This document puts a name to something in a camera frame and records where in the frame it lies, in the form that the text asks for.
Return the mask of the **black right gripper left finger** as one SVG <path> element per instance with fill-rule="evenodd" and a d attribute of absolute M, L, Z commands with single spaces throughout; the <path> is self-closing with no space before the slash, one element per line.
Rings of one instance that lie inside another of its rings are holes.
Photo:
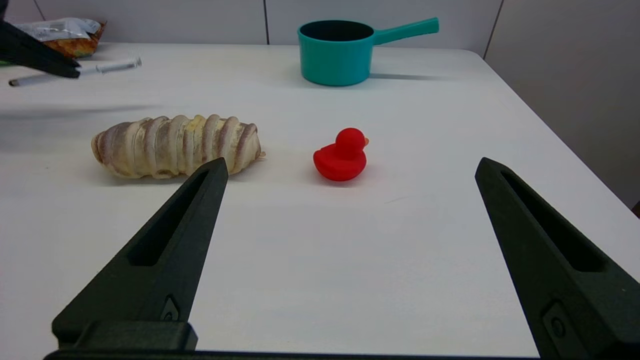
<path fill-rule="evenodd" d="M 60 349 L 194 349 L 189 324 L 226 191 L 223 158 L 172 194 L 52 322 Z"/>

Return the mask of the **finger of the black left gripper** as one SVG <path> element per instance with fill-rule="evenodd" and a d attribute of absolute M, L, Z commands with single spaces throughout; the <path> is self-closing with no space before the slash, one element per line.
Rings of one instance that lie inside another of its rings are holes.
<path fill-rule="evenodd" d="M 0 60 L 63 78 L 80 77 L 80 64 L 75 59 L 4 20 L 0 23 Z"/>

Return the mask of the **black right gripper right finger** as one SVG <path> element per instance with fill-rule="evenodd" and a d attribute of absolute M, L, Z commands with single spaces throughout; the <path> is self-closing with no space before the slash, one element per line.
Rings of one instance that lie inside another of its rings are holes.
<path fill-rule="evenodd" d="M 540 358 L 637 360 L 638 281 L 504 164 L 475 182 Z"/>

